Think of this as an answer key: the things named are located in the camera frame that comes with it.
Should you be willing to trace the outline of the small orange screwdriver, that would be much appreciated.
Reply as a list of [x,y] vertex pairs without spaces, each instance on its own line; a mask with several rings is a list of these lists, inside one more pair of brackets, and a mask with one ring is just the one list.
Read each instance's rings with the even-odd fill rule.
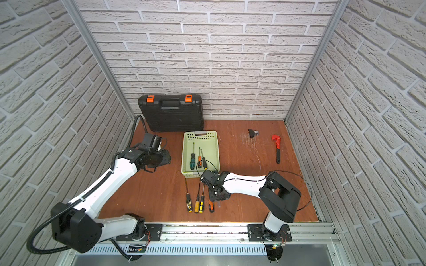
[[202,164],[202,157],[201,157],[201,148],[199,148],[199,156],[198,156],[198,160],[197,160],[197,168],[202,168],[203,164]]

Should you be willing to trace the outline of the yellow handle black screwdriver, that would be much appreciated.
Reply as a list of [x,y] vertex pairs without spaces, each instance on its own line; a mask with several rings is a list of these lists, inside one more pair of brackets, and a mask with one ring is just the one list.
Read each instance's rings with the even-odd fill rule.
[[199,213],[199,209],[200,209],[200,185],[198,187],[197,190],[197,196],[196,196],[196,202],[195,202],[195,207],[194,207],[194,213]]

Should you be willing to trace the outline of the black yellow button screwdriver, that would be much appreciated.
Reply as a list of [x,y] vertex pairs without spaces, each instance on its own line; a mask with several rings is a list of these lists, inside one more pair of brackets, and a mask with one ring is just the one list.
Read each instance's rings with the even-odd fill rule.
[[203,188],[203,192],[202,192],[201,200],[200,200],[200,205],[199,205],[199,213],[204,212],[204,201],[205,201],[205,196],[204,196],[204,188]]

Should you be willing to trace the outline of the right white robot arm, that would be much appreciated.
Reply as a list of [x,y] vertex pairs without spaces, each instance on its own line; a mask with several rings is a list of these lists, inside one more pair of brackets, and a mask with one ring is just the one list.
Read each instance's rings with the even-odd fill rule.
[[232,194],[242,194],[262,200],[269,210],[261,230],[263,238],[284,241],[280,234],[286,223],[293,223],[301,199],[301,192],[278,172],[264,176],[241,176],[224,171],[220,174],[205,170],[201,182],[209,189],[213,202],[225,201]]

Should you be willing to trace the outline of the black yellow slanted screwdriver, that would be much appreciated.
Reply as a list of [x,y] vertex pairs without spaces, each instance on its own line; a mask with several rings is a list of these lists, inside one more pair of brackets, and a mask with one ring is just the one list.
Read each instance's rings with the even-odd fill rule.
[[187,179],[185,179],[185,189],[186,189],[186,209],[189,213],[191,213],[193,211],[193,204],[192,204],[189,189],[187,186]]

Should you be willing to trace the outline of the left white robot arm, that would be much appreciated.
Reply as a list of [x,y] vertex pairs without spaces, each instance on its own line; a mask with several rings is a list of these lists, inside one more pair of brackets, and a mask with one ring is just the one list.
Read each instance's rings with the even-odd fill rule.
[[67,204],[59,203],[51,214],[53,238],[67,248],[84,253],[98,242],[129,236],[140,240],[147,236],[143,217],[128,213],[120,217],[99,218],[100,211],[114,193],[138,171],[153,173],[171,162],[167,150],[160,147],[160,136],[146,133],[142,142],[113,156],[110,169]]

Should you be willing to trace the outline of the black yellow short screwdriver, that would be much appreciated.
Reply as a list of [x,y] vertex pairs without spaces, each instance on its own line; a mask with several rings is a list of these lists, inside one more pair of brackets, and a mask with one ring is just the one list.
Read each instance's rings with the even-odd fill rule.
[[205,158],[205,156],[204,156],[203,150],[202,150],[202,149],[200,149],[200,152],[201,152],[201,161],[202,161],[202,166],[203,166],[204,170],[207,170],[207,169],[208,169],[208,167],[207,167],[207,162],[206,162],[206,158]]

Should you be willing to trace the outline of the green black screwdriver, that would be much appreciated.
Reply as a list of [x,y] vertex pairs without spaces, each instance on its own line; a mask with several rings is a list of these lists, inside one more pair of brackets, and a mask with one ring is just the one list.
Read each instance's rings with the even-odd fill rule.
[[195,161],[195,143],[193,143],[193,150],[191,153],[191,158],[190,158],[190,169],[194,170],[195,166],[196,166],[196,161]]

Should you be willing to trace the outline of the orange handle screwdriver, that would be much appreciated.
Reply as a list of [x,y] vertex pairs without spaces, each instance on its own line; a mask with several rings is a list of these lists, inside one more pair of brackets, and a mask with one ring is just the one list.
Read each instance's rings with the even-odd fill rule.
[[209,200],[209,211],[210,211],[210,213],[215,212],[214,203],[211,200]]

